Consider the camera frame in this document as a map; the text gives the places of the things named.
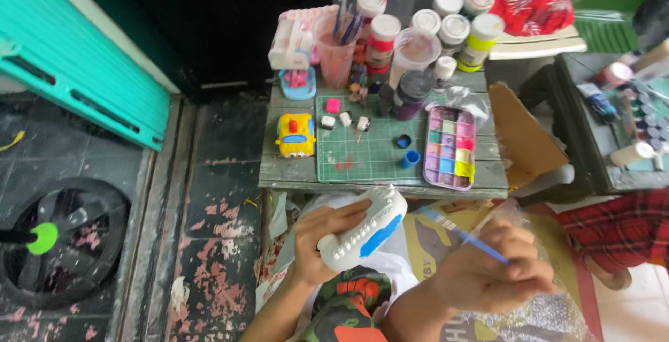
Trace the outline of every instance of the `painted toy car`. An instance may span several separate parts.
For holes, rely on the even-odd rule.
[[[314,121],[310,114],[285,114],[276,124],[275,143],[286,158],[311,157],[316,149]]]

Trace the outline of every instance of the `purple paint palette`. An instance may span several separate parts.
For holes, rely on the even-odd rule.
[[[470,112],[436,106],[430,110],[423,177],[438,187],[467,191],[474,177],[476,123]]]

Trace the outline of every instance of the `hand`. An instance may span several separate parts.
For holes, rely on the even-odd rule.
[[[511,264],[505,266],[473,245],[464,245],[429,279],[445,304],[459,311],[501,313],[556,291],[553,269],[538,260],[531,232],[493,219],[481,229],[480,239]]]
[[[318,286],[334,278],[332,271],[321,259],[316,245],[329,234],[337,234],[354,228],[364,220],[365,210],[372,202],[364,200],[339,209],[323,206],[307,213],[295,224],[295,263],[293,279]]]

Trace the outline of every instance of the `pink cup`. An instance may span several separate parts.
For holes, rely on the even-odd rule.
[[[345,88],[348,83],[348,75],[351,73],[353,64],[353,51],[355,50],[356,37],[351,38],[351,43],[341,45],[333,37],[335,20],[337,14],[330,13],[323,16],[316,23],[316,47],[321,56],[321,73],[323,80],[329,88]]]

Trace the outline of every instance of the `cardboard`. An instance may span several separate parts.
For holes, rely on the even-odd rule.
[[[569,162],[551,135],[541,128],[504,83],[491,85],[489,95],[502,158],[512,162],[506,169],[506,181],[511,191]]]

